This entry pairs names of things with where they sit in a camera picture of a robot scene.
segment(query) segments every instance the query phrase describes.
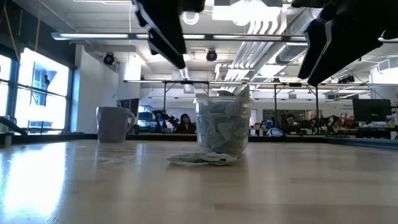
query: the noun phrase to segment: woman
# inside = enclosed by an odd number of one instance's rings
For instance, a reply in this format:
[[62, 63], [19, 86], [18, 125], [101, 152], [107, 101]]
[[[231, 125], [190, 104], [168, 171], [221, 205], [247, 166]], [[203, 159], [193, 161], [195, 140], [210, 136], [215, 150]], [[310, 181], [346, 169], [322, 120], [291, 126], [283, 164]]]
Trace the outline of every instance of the woman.
[[196, 127], [191, 123], [191, 119], [187, 114], [181, 115], [180, 125], [177, 127], [176, 133], [195, 134]]

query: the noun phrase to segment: yellow cable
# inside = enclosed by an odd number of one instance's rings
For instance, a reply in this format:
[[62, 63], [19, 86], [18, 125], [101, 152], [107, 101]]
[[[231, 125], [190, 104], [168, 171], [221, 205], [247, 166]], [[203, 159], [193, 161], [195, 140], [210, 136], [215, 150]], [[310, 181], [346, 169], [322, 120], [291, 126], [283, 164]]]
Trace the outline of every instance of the yellow cable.
[[11, 41], [12, 41], [12, 45], [14, 46], [15, 55], [17, 56], [18, 63], [21, 63], [21, 61], [19, 60], [17, 45], [15, 44], [15, 40], [14, 40], [14, 35], [12, 34], [11, 25], [10, 25], [10, 20], [9, 20], [9, 18], [8, 18], [8, 13], [7, 13], [7, 8], [6, 8], [6, 6], [3, 7], [3, 10], [4, 10], [4, 15], [6, 16], [8, 31], [10, 32]]
[[38, 0], [38, 3], [39, 3], [39, 15], [37, 17], [35, 52], [37, 52], [37, 47], [39, 46], [40, 20], [42, 17], [42, 4], [41, 4], [40, 0]]
[[[3, 8], [6, 7], [6, 5], [7, 5], [7, 0], [4, 1]], [[3, 17], [3, 15], [4, 15], [4, 10], [1, 11], [0, 24], [2, 23], [2, 17]]]

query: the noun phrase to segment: computer monitor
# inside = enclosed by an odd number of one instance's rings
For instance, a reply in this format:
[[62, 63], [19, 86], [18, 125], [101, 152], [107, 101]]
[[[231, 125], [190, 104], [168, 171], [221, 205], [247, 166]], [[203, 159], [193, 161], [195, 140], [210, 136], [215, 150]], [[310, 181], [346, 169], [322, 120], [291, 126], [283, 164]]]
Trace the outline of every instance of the computer monitor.
[[355, 121], [386, 121], [391, 115], [390, 100], [353, 100]]

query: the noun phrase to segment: person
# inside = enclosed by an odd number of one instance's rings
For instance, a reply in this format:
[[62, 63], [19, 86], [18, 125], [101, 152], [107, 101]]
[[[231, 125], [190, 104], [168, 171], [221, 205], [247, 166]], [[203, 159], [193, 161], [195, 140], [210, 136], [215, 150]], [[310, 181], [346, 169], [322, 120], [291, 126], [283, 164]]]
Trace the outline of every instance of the person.
[[187, 114], [181, 115], [180, 125], [176, 129], [176, 133], [195, 134], [196, 127], [191, 123], [191, 119]]
[[288, 114], [286, 116], [286, 122], [287, 125], [285, 126], [284, 132], [289, 134], [289, 133], [298, 133], [300, 131], [300, 128], [297, 125], [294, 125], [294, 115]]

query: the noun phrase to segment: dark hair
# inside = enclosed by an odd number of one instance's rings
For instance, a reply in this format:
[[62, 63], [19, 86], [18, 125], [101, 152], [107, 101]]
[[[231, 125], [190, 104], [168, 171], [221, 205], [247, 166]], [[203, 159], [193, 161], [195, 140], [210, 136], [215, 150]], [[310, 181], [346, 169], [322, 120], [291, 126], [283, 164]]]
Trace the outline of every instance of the dark hair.
[[293, 118], [293, 119], [295, 119], [295, 118], [294, 118], [294, 115], [292, 115], [292, 114], [286, 115], [286, 119], [288, 119], [288, 118]]
[[185, 124], [184, 124], [184, 120], [183, 120], [185, 117], [187, 117], [187, 118], [189, 119], [188, 125], [190, 126], [190, 125], [191, 125], [191, 118], [190, 118], [187, 114], [181, 115], [181, 118], [180, 118], [180, 126], [184, 126], [184, 125], [185, 125]]

